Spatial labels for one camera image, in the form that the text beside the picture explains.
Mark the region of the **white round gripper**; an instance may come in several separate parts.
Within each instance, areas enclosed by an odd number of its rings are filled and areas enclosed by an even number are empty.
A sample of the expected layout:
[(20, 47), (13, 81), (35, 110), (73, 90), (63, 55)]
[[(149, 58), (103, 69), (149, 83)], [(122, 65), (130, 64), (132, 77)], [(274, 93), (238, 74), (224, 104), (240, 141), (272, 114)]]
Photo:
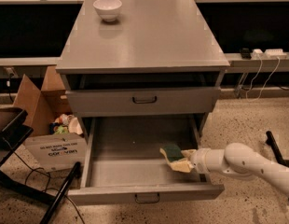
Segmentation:
[(207, 167), (206, 156), (209, 151), (209, 148), (182, 150), (181, 153), (184, 158), (178, 161), (170, 161), (169, 166), (175, 172), (190, 173), (195, 169), (198, 174), (208, 174), (210, 171)]

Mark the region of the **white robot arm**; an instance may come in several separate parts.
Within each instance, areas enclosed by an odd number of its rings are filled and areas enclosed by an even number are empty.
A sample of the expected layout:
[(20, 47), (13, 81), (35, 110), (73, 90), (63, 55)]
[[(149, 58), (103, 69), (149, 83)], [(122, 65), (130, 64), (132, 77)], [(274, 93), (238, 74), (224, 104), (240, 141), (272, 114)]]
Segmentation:
[(266, 159), (244, 144), (231, 143), (224, 149), (184, 150), (177, 145), (168, 145), (159, 151), (176, 172), (217, 172), (238, 179), (258, 176), (289, 198), (289, 167)]

